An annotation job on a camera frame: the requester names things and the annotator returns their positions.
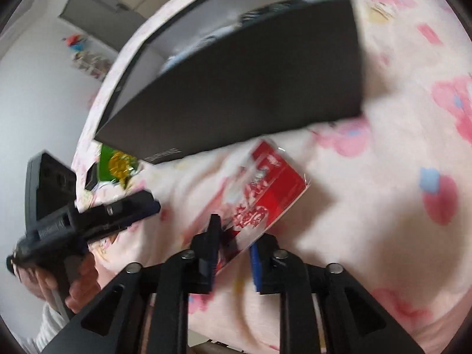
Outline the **white sleeve forearm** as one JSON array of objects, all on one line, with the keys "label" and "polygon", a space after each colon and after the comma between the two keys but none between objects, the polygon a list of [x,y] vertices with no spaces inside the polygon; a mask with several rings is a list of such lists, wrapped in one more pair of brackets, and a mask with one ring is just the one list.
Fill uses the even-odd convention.
[{"label": "white sleeve forearm", "polygon": [[48,303],[42,309],[42,323],[37,336],[26,338],[13,334],[20,347],[29,354],[41,353],[49,342],[68,324]]}]

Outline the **person's left hand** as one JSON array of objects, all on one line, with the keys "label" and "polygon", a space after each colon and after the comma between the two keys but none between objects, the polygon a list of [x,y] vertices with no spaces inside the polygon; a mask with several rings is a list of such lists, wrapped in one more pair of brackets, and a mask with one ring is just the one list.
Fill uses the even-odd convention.
[{"label": "person's left hand", "polygon": [[101,291],[92,253],[86,253],[80,261],[77,275],[68,284],[57,280],[53,273],[41,267],[23,268],[13,265],[14,275],[32,295],[41,301],[46,301],[57,312],[65,307],[78,314]]}]

